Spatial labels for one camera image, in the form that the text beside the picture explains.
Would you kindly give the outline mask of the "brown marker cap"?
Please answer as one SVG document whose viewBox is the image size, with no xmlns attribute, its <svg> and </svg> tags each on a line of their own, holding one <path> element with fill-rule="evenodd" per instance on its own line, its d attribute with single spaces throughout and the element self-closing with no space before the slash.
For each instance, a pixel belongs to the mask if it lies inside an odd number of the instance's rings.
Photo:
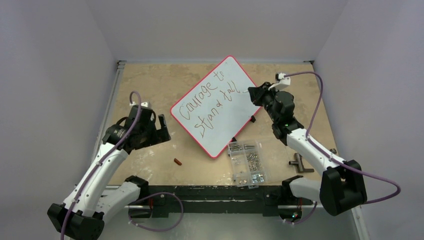
<svg viewBox="0 0 424 240">
<path fill-rule="evenodd" d="M 179 165 L 179 166 L 181 166 L 182 165 L 182 162 L 181 161 L 179 161 L 177 158 L 174 158 L 174 160 L 173 160 L 177 165 Z"/>
</svg>

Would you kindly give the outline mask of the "pink framed whiteboard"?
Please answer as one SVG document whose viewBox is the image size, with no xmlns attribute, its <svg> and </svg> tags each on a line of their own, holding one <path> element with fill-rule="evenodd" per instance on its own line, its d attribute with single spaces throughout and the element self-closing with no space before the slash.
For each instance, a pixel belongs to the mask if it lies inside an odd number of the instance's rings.
<svg viewBox="0 0 424 240">
<path fill-rule="evenodd" d="M 259 110 L 250 95 L 243 93 L 248 87 L 255 83 L 229 55 L 179 99 L 170 113 L 215 159 Z"/>
</svg>

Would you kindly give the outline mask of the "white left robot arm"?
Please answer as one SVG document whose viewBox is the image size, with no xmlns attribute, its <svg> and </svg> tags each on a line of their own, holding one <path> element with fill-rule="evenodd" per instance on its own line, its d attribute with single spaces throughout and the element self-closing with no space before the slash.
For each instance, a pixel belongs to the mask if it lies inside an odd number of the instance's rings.
<svg viewBox="0 0 424 240">
<path fill-rule="evenodd" d="M 165 116 L 146 106 L 134 105 L 128 116 L 111 125 L 81 181 L 62 203 L 53 203 L 47 211 L 61 238 L 97 240 L 106 223 L 124 206 L 146 203 L 151 194 L 149 183 L 135 175 L 113 193 L 102 193 L 132 151 L 170 140 Z"/>
</svg>

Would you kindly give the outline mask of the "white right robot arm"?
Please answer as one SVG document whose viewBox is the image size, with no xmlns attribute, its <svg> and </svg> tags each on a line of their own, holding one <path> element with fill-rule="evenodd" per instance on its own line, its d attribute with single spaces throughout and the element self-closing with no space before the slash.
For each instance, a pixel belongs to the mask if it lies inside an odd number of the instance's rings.
<svg viewBox="0 0 424 240">
<path fill-rule="evenodd" d="M 269 82 L 248 87 L 251 102 L 263 107 L 272 121 L 276 139 L 305 158 L 321 176 L 320 181 L 293 177 L 285 183 L 280 196 L 288 204 L 299 198 L 320 203 L 332 216 L 337 216 L 367 202 L 368 196 L 361 165 L 333 154 L 307 133 L 294 116 L 294 96 L 277 91 Z"/>
</svg>

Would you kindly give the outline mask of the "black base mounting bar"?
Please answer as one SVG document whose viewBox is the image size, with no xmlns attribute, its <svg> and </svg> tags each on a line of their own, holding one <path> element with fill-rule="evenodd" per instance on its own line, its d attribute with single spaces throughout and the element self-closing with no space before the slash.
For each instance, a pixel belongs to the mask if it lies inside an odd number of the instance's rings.
<svg viewBox="0 0 424 240">
<path fill-rule="evenodd" d="M 288 184 L 260 185 L 255 188 L 229 185 L 149 185 L 139 177 L 130 182 L 141 184 L 140 194 L 130 201 L 129 216 L 167 218 L 169 214 L 261 214 L 264 217 L 301 216 L 303 206 L 313 202 L 289 193 Z"/>
</svg>

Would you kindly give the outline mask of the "clear screw organizer box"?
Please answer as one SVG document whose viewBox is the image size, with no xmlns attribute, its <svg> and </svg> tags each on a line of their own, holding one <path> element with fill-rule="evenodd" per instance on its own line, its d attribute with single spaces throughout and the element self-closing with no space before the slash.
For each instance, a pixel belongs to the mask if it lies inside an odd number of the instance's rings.
<svg viewBox="0 0 424 240">
<path fill-rule="evenodd" d="M 252 189 L 267 182 L 259 141 L 231 141 L 227 145 L 227 155 L 232 166 L 233 183 L 237 187 Z"/>
</svg>

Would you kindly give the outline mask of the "black metal bracket tool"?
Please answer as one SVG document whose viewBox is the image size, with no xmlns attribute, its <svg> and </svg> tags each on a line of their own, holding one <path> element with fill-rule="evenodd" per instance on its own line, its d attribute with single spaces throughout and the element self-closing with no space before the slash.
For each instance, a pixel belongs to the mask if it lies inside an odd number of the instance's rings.
<svg viewBox="0 0 424 240">
<path fill-rule="evenodd" d="M 297 167 L 299 173 L 312 173 L 311 168 L 304 166 L 307 161 L 313 168 L 313 171 L 320 176 L 328 169 L 336 168 L 339 165 L 330 161 L 330 159 L 316 149 L 299 150 L 294 155 L 294 160 L 289 161 L 289 165 Z"/>
</svg>

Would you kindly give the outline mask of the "aluminium table frame rail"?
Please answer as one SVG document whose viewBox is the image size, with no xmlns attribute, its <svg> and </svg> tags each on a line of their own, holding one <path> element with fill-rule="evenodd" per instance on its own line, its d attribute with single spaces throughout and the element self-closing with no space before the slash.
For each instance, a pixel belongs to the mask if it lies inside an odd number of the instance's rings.
<svg viewBox="0 0 424 240">
<path fill-rule="evenodd" d="M 97 153 L 93 155 L 91 165 L 64 202 L 60 205 L 51 205 L 47 211 L 50 220 L 60 233 L 61 240 L 64 240 L 65 237 L 82 240 L 85 235 L 89 236 L 94 232 L 95 229 L 91 226 L 100 227 L 100 230 L 104 227 L 105 222 L 100 218 L 95 218 L 95 216 L 101 216 L 99 212 L 95 211 L 95 207 L 103 190 L 119 165 L 128 157 L 128 154 L 119 149 L 119 146 L 124 142 L 123 140 L 103 143 L 101 136 L 107 131 L 106 124 L 112 115 L 111 111 L 114 107 L 118 84 L 127 63 L 125 60 L 120 60 L 117 63 L 112 93 L 96 141 Z"/>
</svg>

